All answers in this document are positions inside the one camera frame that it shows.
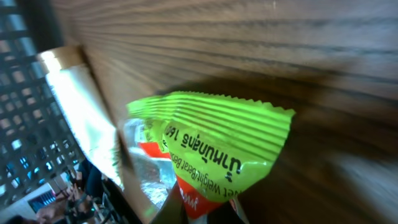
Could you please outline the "green snack bag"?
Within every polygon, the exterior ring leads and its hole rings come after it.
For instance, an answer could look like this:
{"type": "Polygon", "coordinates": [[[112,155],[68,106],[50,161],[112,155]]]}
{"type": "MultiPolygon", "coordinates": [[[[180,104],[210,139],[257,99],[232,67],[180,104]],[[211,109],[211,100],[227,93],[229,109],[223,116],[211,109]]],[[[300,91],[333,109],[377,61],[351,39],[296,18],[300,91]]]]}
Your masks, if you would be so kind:
{"type": "Polygon", "coordinates": [[[176,91],[127,105],[139,147],[170,159],[187,215],[200,218],[265,178],[295,114],[271,103],[176,91]]]}

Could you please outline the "white tube gold cap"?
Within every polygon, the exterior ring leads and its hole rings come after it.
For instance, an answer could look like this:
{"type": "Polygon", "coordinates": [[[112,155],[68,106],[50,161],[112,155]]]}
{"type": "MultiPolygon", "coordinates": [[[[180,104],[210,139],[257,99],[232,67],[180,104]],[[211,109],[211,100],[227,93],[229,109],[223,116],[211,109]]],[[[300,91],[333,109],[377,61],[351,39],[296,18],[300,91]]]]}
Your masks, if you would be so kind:
{"type": "Polygon", "coordinates": [[[45,79],[85,157],[123,188],[121,146],[104,99],[79,46],[59,47],[37,55],[45,79]]]}

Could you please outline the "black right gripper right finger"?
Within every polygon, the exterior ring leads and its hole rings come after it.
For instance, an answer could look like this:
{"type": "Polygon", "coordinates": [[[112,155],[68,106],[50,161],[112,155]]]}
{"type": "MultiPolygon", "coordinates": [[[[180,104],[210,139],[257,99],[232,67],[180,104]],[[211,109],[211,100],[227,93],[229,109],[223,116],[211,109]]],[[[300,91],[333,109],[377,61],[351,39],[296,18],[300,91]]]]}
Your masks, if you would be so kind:
{"type": "Polygon", "coordinates": [[[207,216],[208,224],[245,224],[246,214],[237,198],[222,204],[207,216]]]}

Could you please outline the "grey plastic basket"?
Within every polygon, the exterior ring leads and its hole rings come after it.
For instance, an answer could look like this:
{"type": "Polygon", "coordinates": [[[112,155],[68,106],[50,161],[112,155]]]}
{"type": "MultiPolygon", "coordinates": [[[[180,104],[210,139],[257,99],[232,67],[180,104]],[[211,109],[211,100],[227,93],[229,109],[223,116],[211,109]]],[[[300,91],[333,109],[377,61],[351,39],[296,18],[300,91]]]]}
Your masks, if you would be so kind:
{"type": "Polygon", "coordinates": [[[20,1],[1,1],[1,208],[83,160],[36,58],[20,1]]]}

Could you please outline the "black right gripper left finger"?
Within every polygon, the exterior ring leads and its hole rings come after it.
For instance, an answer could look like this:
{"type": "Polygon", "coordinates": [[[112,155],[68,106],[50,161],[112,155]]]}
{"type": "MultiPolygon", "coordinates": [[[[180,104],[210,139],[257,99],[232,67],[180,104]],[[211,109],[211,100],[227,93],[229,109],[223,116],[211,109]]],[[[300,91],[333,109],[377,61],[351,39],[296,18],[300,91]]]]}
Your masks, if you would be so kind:
{"type": "Polygon", "coordinates": [[[150,224],[188,224],[178,183],[175,183],[162,208],[157,212],[150,224]]]}

